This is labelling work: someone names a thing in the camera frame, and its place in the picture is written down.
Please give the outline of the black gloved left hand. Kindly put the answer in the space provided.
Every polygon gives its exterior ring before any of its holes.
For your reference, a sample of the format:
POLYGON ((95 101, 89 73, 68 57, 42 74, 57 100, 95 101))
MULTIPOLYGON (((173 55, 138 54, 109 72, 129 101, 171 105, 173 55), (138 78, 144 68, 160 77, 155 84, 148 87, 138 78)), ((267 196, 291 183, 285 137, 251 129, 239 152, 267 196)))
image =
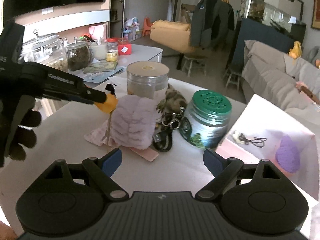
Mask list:
POLYGON ((36 145, 33 128, 40 125, 42 116, 33 110, 35 102, 28 95, 1 95, 1 167, 6 158, 24 161, 25 148, 36 145))

